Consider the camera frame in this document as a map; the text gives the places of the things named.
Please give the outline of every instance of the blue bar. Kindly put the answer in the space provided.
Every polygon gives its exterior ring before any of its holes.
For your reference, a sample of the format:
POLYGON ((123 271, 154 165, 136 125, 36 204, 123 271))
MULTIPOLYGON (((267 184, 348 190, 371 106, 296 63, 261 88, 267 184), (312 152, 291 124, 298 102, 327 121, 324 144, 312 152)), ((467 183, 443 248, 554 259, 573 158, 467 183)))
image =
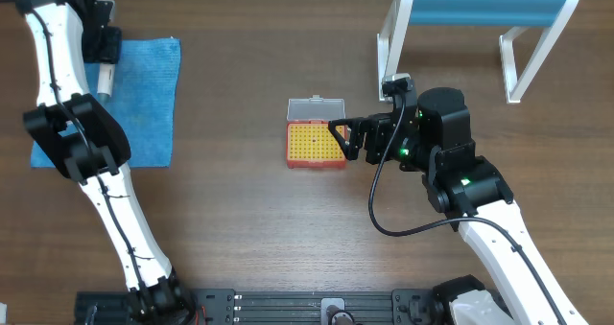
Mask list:
POLYGON ((410 25, 550 27, 565 0, 413 0, 410 25))

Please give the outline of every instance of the brown wood surface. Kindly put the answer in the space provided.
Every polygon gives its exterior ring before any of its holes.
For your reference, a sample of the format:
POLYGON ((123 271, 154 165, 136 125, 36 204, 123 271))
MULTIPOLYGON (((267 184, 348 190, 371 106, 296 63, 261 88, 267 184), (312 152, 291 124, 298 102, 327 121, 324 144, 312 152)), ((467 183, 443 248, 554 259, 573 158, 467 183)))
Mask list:
MULTIPOLYGON (((363 158, 343 171, 286 167, 289 98, 344 98, 348 116, 389 110, 377 102, 375 35, 390 1, 116 0, 126 39, 181 39, 173 162, 132 179, 189 286, 392 290, 469 273, 492 286, 449 228, 379 234, 363 158)), ((0 16, 0 302, 10 322, 69 323, 76 291, 123 290, 124 276, 79 187, 29 167, 21 114, 35 105, 34 44, 11 5, 0 16)), ((614 0, 580 0, 517 105, 504 96, 504 30, 411 27, 399 70, 420 91, 463 90, 478 151, 505 176, 558 282, 591 324, 611 324, 614 0)), ((537 37, 517 42, 521 65, 537 37)), ((392 163, 376 212, 391 229, 441 218, 419 175, 392 163)))

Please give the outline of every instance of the robotic hand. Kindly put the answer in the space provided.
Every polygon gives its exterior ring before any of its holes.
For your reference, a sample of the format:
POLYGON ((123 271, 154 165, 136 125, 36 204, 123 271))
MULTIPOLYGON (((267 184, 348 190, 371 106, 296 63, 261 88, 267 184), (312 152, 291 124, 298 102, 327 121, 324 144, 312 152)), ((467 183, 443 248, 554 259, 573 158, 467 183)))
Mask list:
POLYGON ((155 242, 138 204, 127 164, 128 138, 88 93, 85 61, 102 63, 99 95, 104 100, 111 93, 122 37, 119 28, 108 26, 114 2, 12 1, 34 36, 40 78, 37 108, 23 115, 26 130, 98 210, 124 268, 130 316, 157 324, 187 312, 187 323, 196 303, 155 242), (70 125, 76 133, 60 134, 70 125))
MULTIPOLYGON (((328 126, 348 160, 358 158, 364 142, 366 162, 378 164, 368 201, 373 225, 385 235, 402 237, 451 224, 484 263, 515 323, 586 324, 533 244, 513 192, 490 162, 475 155, 462 92, 434 88, 417 98, 408 74, 386 78, 383 91, 392 97, 392 112, 340 119, 328 126), (347 141, 337 132, 338 126, 347 126, 347 141), (375 189, 389 160, 398 161, 403 172, 423 173, 429 202, 447 220, 401 232, 388 231, 377 222, 375 189)), ((435 287, 443 307, 441 320, 513 324, 483 289, 471 279, 435 287)))

